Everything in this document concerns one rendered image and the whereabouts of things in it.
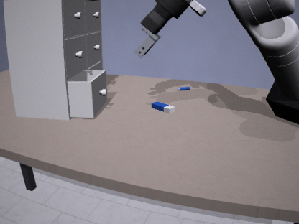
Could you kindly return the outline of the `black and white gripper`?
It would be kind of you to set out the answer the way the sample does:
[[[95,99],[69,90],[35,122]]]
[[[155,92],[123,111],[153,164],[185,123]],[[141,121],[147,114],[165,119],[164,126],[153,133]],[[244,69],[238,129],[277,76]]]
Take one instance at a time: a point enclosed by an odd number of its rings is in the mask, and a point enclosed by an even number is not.
[[[206,8],[196,0],[155,0],[154,9],[141,21],[144,30],[149,36],[137,48],[135,53],[142,57],[152,48],[161,36],[158,32],[165,26],[168,19],[178,17],[190,6],[200,17],[206,13]],[[158,38],[157,38],[158,37]]]

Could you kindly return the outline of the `small grey chest of drawers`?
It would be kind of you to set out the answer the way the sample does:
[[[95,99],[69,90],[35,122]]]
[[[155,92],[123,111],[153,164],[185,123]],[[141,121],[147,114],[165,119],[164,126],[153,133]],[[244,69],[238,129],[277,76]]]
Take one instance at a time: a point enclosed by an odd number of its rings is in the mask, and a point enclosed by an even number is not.
[[[102,62],[101,59],[66,77],[63,0],[4,0],[6,46],[11,88],[17,117],[67,120],[70,117],[67,80]],[[79,35],[80,34],[80,35]]]

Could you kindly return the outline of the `blue and white eraser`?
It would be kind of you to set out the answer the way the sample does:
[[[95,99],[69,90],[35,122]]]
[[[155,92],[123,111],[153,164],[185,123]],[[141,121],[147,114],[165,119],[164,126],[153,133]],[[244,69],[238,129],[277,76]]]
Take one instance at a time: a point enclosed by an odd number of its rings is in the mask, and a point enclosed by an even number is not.
[[[160,103],[160,102],[152,103],[152,108],[157,109],[159,111],[166,112],[166,113],[175,112],[175,107],[174,106],[169,106],[167,104]]]

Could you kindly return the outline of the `grey drawer front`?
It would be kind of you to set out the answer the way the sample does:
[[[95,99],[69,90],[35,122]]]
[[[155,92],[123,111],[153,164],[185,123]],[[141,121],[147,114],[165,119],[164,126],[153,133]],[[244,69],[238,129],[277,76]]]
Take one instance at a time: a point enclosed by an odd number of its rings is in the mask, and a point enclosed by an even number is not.
[[[85,31],[84,0],[63,0],[64,36]]]
[[[97,64],[88,67],[88,70],[102,70],[102,62],[97,62]]]
[[[86,33],[87,66],[101,59],[101,32]]]
[[[107,102],[106,71],[83,70],[67,80],[67,88],[70,117],[94,118]]]
[[[86,0],[86,31],[101,28],[101,2]]]
[[[85,36],[73,36],[64,39],[66,77],[86,67]]]

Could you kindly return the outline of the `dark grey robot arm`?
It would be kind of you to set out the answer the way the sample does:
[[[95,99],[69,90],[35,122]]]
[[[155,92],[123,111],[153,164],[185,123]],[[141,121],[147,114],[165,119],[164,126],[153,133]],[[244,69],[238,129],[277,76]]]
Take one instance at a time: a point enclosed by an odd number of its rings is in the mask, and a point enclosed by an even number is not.
[[[262,53],[282,94],[299,101],[299,29],[289,17],[295,11],[295,0],[228,2]]]

